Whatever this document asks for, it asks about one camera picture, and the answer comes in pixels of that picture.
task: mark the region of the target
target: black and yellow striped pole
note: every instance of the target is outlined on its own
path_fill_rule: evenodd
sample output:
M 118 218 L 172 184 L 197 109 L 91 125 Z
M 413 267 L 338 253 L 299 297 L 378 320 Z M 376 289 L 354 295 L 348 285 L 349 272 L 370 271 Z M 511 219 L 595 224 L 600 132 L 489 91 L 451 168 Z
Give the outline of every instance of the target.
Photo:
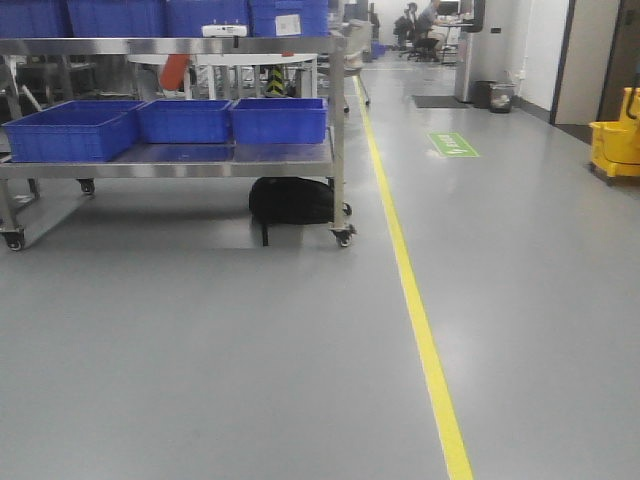
M 269 67 L 269 79 L 265 96 L 284 97 L 284 74 L 280 65 Z

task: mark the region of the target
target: white device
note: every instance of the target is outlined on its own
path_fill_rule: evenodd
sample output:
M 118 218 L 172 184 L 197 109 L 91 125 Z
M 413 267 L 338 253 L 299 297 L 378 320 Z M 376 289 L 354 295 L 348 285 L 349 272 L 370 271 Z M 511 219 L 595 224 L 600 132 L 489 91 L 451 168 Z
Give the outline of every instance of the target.
M 203 25 L 203 37 L 246 37 L 249 29 L 246 25 Z

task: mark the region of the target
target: doorway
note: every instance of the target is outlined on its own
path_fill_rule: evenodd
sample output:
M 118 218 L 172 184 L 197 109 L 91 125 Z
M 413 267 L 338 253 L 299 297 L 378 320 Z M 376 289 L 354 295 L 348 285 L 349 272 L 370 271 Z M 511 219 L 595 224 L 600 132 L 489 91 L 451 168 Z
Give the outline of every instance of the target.
M 631 86 L 640 61 L 640 0 L 623 0 L 609 59 L 598 121 L 616 121 L 625 87 Z
M 621 6 L 622 0 L 569 4 L 551 124 L 587 143 L 589 123 L 600 111 Z

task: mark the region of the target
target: metal frame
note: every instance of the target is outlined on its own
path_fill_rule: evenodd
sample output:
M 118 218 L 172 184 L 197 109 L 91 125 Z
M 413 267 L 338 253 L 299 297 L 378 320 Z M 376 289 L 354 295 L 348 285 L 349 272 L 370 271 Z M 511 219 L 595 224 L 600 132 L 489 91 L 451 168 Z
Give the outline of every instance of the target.
M 135 55 L 135 54 L 230 54 L 230 53 L 318 53 L 330 58 L 329 140 L 321 145 L 197 146 L 141 145 L 108 163 L 29 164 L 0 162 L 0 225 L 14 250 L 15 235 L 23 235 L 8 190 L 10 179 L 38 178 L 206 178 L 259 176 L 328 177 L 334 186 L 334 222 L 331 230 L 341 246 L 350 244 L 353 226 L 345 223 L 344 212 L 344 51 L 345 39 L 298 38 L 99 38 L 99 39 L 0 39 L 0 55 Z M 226 148 L 223 160 L 207 148 Z M 30 182 L 33 188 L 37 183 Z

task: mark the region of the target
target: red object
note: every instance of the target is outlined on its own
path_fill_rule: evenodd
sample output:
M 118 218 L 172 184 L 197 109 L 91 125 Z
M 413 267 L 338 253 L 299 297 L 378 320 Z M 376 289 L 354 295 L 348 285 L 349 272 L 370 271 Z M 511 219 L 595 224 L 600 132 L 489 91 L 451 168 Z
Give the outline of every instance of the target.
M 178 90 L 184 80 L 184 74 L 189 66 L 189 54 L 175 53 L 169 55 L 160 75 L 160 85 L 165 90 Z

